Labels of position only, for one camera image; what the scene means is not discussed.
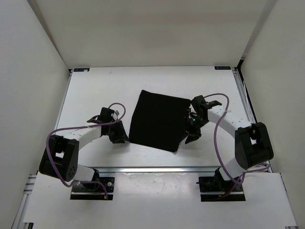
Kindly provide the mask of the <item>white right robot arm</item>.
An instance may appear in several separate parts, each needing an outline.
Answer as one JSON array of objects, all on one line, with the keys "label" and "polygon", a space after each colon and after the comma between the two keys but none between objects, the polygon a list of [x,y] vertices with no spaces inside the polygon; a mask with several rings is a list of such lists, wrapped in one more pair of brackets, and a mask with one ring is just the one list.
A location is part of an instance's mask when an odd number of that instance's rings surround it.
[{"label": "white right robot arm", "polygon": [[[221,167],[215,172],[214,186],[221,191],[230,187],[233,180],[248,169],[274,158],[266,125],[251,123],[225,110],[221,105],[203,111],[191,112],[186,118],[186,141],[196,141],[201,137],[201,128],[207,123],[215,123],[213,134],[216,155]],[[234,157],[224,164],[217,146],[217,129],[225,130],[234,138]]]}]

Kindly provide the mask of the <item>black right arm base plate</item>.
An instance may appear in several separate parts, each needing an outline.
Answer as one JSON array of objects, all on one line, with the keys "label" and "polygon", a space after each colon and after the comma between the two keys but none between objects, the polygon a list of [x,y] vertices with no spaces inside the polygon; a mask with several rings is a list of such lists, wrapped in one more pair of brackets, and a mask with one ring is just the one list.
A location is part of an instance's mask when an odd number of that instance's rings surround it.
[{"label": "black right arm base plate", "polygon": [[221,183],[214,177],[198,177],[201,202],[239,202],[246,201],[242,185],[232,181]]}]

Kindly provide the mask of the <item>black skirt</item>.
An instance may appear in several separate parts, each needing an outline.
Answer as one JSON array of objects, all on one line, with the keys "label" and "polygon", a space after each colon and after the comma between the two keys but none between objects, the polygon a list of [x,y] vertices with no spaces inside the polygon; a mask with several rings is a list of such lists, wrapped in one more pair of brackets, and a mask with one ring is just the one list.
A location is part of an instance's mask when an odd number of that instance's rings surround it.
[{"label": "black skirt", "polygon": [[176,152],[190,105],[189,99],[142,90],[131,119],[130,142]]}]

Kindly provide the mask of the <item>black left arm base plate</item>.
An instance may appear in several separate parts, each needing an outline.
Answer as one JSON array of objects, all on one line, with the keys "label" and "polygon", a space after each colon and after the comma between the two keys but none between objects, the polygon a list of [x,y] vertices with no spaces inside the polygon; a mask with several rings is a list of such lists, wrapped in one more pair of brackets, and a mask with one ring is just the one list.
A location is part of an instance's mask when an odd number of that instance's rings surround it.
[{"label": "black left arm base plate", "polygon": [[71,200],[113,200],[115,177],[100,177],[99,182],[106,188],[107,196],[104,189],[99,184],[73,185],[71,188]]}]

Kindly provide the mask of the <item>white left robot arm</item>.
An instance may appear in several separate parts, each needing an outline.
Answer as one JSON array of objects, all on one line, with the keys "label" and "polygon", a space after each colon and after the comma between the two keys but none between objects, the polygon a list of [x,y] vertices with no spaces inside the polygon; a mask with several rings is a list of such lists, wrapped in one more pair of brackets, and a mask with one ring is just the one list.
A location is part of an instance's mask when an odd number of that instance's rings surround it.
[{"label": "white left robot arm", "polygon": [[51,135],[46,140],[39,172],[60,179],[68,187],[78,182],[95,191],[101,184],[98,170],[78,164],[78,158],[83,147],[102,136],[108,136],[113,144],[129,141],[122,121],[83,126],[64,136]]}]

